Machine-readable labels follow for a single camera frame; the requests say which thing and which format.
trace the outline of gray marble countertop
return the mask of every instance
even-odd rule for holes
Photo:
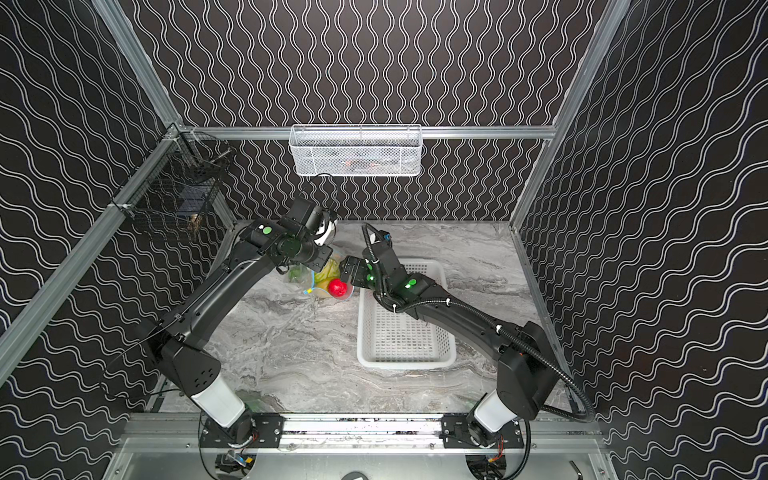
[[[392,234],[401,258],[435,259],[448,290],[500,319],[539,323],[505,224],[376,223]],[[336,252],[360,256],[358,223],[339,225]],[[271,273],[232,309],[206,350],[225,380],[254,411],[467,412],[495,388],[496,368],[456,340],[456,361],[433,370],[365,368],[357,360],[359,295],[340,302],[306,295]],[[549,403],[568,407],[559,383]],[[197,411],[170,394],[162,412]]]

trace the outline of black and white wallpaper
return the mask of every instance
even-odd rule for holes
[[[184,123],[553,124],[605,0],[121,0]]]
[[[541,140],[425,141],[418,177],[296,175],[285,141],[237,143],[222,192],[239,218],[279,218],[309,195],[344,220],[506,221]]]
[[[4,332],[155,147],[164,127],[88,0],[0,2]],[[180,303],[221,240],[162,245],[125,223],[0,386],[0,478],[101,478],[157,373],[134,324]]]
[[[635,0],[521,237],[620,478],[768,476],[768,3]]]
[[[164,132],[88,0],[0,2],[0,332]]]

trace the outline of red ball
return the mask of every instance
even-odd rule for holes
[[[346,295],[346,291],[349,287],[343,281],[335,278],[328,282],[328,293],[335,298],[341,298]]]

